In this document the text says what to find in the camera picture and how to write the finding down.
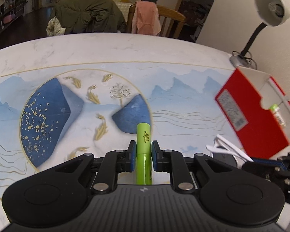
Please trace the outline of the red shoe box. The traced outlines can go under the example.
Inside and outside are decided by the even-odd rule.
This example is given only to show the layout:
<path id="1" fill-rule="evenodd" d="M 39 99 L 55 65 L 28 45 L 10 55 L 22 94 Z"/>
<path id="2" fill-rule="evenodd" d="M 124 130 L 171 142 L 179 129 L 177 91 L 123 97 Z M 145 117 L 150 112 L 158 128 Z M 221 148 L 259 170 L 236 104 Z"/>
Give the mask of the red shoe box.
<path id="1" fill-rule="evenodd" d="M 246 154 L 269 159 L 290 145 L 290 100 L 268 73 L 235 69 L 215 97 Z M 286 126 L 269 107 L 277 104 Z"/>

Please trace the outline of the wooden chair with pink cloth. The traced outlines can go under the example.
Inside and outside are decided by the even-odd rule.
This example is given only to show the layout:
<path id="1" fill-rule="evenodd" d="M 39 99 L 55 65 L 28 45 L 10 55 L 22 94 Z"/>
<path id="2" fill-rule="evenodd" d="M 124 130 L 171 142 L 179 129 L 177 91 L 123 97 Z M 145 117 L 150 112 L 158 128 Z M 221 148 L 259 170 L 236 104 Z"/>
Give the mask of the wooden chair with pink cloth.
<path id="1" fill-rule="evenodd" d="M 175 10 L 153 2 L 139 1 L 129 8 L 127 32 L 177 39 L 185 21 L 186 17 Z"/>

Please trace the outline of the pink cloth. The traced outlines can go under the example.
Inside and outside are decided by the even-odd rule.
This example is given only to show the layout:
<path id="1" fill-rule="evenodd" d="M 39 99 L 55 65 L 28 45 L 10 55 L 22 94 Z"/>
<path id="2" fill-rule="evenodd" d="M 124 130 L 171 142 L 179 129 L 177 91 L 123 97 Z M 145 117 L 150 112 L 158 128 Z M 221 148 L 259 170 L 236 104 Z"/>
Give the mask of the pink cloth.
<path id="1" fill-rule="evenodd" d="M 161 32 L 159 11 L 153 2 L 138 1 L 132 17 L 132 34 L 157 36 Z"/>

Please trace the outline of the olive green jacket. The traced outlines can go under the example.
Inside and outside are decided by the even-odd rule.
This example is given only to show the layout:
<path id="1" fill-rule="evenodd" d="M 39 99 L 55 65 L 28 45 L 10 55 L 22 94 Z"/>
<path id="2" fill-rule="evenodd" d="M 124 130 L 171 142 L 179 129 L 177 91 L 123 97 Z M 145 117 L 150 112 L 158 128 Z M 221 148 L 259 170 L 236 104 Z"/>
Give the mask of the olive green jacket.
<path id="1" fill-rule="evenodd" d="M 46 27 L 48 37 L 96 32 L 126 32 L 124 15 L 114 1 L 61 0 Z"/>

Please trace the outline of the green lip balm tube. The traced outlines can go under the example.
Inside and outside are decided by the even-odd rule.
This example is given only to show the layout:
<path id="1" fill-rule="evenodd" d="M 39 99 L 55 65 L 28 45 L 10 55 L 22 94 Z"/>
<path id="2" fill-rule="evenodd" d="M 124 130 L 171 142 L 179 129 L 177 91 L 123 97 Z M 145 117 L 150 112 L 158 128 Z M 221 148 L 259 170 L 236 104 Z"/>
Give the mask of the green lip balm tube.
<path id="1" fill-rule="evenodd" d="M 137 125 L 136 153 L 137 184 L 151 185 L 151 131 L 148 123 L 139 123 Z"/>

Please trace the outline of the silver desk lamp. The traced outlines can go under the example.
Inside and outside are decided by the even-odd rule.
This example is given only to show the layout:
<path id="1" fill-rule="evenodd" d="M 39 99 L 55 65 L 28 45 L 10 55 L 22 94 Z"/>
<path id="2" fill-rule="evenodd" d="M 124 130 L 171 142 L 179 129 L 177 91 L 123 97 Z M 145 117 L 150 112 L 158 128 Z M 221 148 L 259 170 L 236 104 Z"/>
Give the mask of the silver desk lamp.
<path id="1" fill-rule="evenodd" d="M 257 63 L 249 52 L 250 47 L 260 32 L 267 26 L 277 27 L 286 22 L 290 17 L 289 10 L 282 0 L 254 0 L 259 17 L 262 19 L 260 25 L 255 29 L 246 46 L 241 52 L 233 51 L 229 58 L 231 64 L 237 67 L 254 68 L 257 70 Z"/>

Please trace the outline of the dark tv cabinet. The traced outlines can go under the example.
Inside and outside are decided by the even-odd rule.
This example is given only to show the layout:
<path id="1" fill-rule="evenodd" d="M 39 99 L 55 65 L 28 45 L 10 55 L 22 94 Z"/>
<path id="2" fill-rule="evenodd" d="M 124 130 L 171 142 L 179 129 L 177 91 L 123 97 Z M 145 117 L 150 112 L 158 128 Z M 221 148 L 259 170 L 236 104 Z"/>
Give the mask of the dark tv cabinet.
<path id="1" fill-rule="evenodd" d="M 23 16 L 27 0 L 5 0 L 0 6 L 0 34 Z"/>

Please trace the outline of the green white tube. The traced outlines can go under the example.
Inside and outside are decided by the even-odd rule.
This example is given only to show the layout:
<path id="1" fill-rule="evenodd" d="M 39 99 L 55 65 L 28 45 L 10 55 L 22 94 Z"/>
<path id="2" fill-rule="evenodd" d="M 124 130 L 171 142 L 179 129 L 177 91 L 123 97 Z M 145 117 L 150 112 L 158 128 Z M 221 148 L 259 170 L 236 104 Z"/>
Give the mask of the green white tube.
<path id="1" fill-rule="evenodd" d="M 277 120 L 277 122 L 279 123 L 280 126 L 285 127 L 286 126 L 286 122 L 284 121 L 284 119 L 282 118 L 281 114 L 280 114 L 280 108 L 277 104 L 273 104 L 269 107 L 270 111 L 272 112 L 273 116 L 275 117 L 275 119 Z"/>

